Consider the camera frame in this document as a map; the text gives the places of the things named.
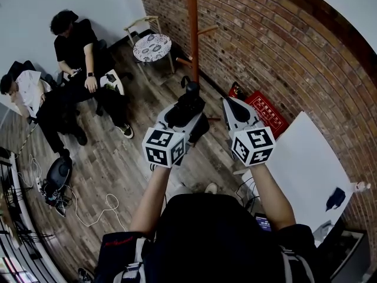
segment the brick wall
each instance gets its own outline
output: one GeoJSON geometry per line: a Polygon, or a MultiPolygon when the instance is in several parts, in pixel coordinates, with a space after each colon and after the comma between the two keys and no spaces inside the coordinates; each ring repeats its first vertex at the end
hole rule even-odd
{"type": "MultiPolygon", "coordinates": [[[[312,15],[311,2],[327,4],[292,1],[198,0],[199,28],[220,27],[200,37],[200,68],[225,92],[234,81],[248,95],[260,90],[288,122],[307,112],[351,181],[372,183],[371,192],[353,196],[343,218],[350,228],[368,230],[376,265],[377,89],[346,41],[312,15]]],[[[189,55],[186,0],[143,2],[189,55]]]]}

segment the red box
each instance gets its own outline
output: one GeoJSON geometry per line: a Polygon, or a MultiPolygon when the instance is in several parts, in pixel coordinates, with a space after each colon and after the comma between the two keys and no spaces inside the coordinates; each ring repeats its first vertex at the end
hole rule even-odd
{"type": "Polygon", "coordinates": [[[288,122],[259,91],[255,91],[245,99],[245,103],[254,107],[264,125],[271,128],[275,139],[288,128],[288,122]]]}

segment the floor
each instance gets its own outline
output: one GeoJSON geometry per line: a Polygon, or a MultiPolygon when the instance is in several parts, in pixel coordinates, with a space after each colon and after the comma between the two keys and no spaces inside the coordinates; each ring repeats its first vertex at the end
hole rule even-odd
{"type": "MultiPolygon", "coordinates": [[[[117,62],[115,70],[118,73],[131,71],[135,76],[133,81],[122,79],[131,101],[128,112],[135,132],[134,138],[124,138],[107,114],[97,116],[94,100],[78,105],[81,112],[78,121],[87,133],[88,144],[81,147],[73,136],[61,136],[74,162],[70,186],[78,198],[77,213],[87,224],[95,222],[101,211],[108,208],[105,197],[111,193],[119,200],[117,213],[123,226],[128,229],[132,214],[151,176],[141,148],[145,132],[148,127],[153,127],[158,113],[184,93],[179,82],[185,69],[179,68],[175,75],[167,79],[165,75],[165,82],[162,83],[160,73],[156,74],[146,66],[147,74],[152,76],[146,82],[133,63],[131,53],[130,47],[124,44],[117,48],[113,57],[117,62]]],[[[182,166],[173,169],[167,189],[168,200],[180,182],[198,192],[203,191],[209,183],[216,182],[220,186],[220,193],[235,197],[234,193],[242,182],[239,176],[232,174],[239,165],[234,164],[226,144],[228,135],[221,97],[205,81],[201,81],[201,87],[201,97],[206,102],[205,114],[208,117],[220,117],[221,121],[212,121],[210,131],[188,152],[182,166]]],[[[1,128],[0,146],[17,152],[30,129],[21,116],[11,112],[1,128]]],[[[19,171],[25,176],[27,184],[32,182],[28,161],[30,154],[39,161],[42,178],[58,157],[50,149],[39,127],[18,158],[19,171]]],[[[94,270],[103,234],[122,230],[112,211],[104,212],[97,224],[89,228],[84,226],[76,217],[75,200],[67,209],[66,218],[61,217],[44,203],[36,185],[27,193],[27,199],[39,232],[54,235],[46,244],[69,281],[76,279],[78,267],[94,270]]]]}

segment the forearm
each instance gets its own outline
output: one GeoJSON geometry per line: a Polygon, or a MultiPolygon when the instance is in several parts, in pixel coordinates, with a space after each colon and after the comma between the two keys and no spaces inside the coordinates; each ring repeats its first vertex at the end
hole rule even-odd
{"type": "Polygon", "coordinates": [[[16,103],[16,106],[23,117],[27,119],[30,116],[29,110],[24,105],[16,103]]]}
{"type": "Polygon", "coordinates": [[[73,74],[73,69],[69,67],[65,61],[59,62],[59,68],[61,69],[61,71],[64,71],[65,73],[68,73],[71,75],[73,74]]]}
{"type": "Polygon", "coordinates": [[[85,55],[85,65],[87,68],[87,73],[93,73],[94,72],[94,58],[93,53],[89,52],[85,55]]]}
{"type": "Polygon", "coordinates": [[[275,230],[296,224],[295,214],[286,196],[265,164],[250,168],[264,212],[275,230]]]}
{"type": "Polygon", "coordinates": [[[142,232],[153,238],[161,216],[170,171],[171,169],[165,167],[156,167],[153,171],[148,187],[132,218],[131,231],[142,232]]]}

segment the white bottle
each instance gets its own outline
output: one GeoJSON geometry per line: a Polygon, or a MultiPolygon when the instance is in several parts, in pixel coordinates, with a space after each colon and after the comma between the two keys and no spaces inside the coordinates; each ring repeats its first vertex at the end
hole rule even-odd
{"type": "Polygon", "coordinates": [[[372,186],[370,183],[365,183],[365,182],[352,182],[351,185],[352,185],[351,187],[352,191],[355,193],[356,192],[361,193],[366,190],[369,190],[372,186]]]}

